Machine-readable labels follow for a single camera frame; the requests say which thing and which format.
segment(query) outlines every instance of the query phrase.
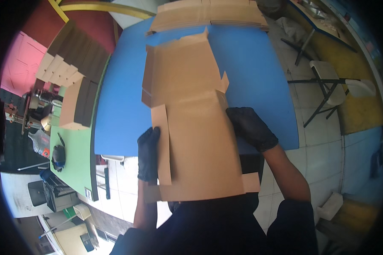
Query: blue table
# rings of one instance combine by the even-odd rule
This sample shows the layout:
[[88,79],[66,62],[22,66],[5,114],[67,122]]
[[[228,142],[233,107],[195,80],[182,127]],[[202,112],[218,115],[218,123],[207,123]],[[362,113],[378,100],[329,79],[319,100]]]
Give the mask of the blue table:
[[[125,28],[111,57],[100,94],[95,154],[137,156],[138,137],[151,125],[140,100],[146,45],[203,33],[205,26],[145,36],[153,18]],[[267,34],[257,28],[208,26],[209,43],[222,75],[230,81],[229,107],[250,106],[285,150],[299,147],[294,106],[281,64]],[[239,153],[257,153],[238,139]]]

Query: stack of cardboard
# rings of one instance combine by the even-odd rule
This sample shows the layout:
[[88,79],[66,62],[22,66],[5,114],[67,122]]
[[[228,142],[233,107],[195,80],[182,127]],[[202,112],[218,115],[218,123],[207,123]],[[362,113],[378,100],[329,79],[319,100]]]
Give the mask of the stack of cardboard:
[[86,129],[91,124],[98,84],[109,53],[84,31],[68,21],[52,41],[36,78],[67,87],[60,126]]
[[255,1],[181,0],[160,5],[147,34],[210,24],[258,27],[269,31],[267,21]]
[[207,39],[189,35],[147,46],[142,102],[160,127],[159,186],[145,200],[190,201],[258,192],[258,173],[242,174],[233,126],[225,110],[227,75]]

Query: plastic bottle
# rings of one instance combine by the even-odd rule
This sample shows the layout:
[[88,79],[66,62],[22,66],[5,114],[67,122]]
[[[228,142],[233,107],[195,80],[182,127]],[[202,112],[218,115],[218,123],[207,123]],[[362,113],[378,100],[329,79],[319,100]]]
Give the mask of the plastic bottle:
[[50,136],[43,130],[38,130],[35,134],[29,133],[29,137],[33,141],[33,150],[43,157],[50,156]]

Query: dark shirt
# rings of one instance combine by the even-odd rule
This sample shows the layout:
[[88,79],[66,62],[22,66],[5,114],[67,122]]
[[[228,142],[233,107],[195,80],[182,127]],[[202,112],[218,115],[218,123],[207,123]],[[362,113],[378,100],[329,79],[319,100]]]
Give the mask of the dark shirt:
[[282,201],[266,235],[252,206],[227,199],[182,203],[150,233],[130,228],[119,235],[111,255],[318,254],[310,202]]

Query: black glove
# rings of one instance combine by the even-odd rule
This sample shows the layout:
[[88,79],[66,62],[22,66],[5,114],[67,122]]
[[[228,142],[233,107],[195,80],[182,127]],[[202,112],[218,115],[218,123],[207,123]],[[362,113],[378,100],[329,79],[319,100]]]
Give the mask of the black glove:
[[149,128],[138,138],[138,179],[156,181],[158,179],[158,150],[160,128]]
[[257,151],[264,152],[278,144],[278,138],[251,107],[228,108],[225,112],[234,126],[236,136],[244,138]]

